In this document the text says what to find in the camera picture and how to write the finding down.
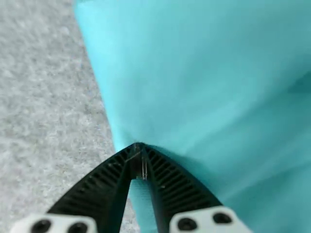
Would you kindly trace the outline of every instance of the gray carpet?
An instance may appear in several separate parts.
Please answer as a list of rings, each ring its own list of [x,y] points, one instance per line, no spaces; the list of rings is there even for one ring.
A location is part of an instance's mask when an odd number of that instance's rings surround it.
[[[0,0],[0,232],[113,154],[70,0]],[[121,232],[138,232],[128,203]]]

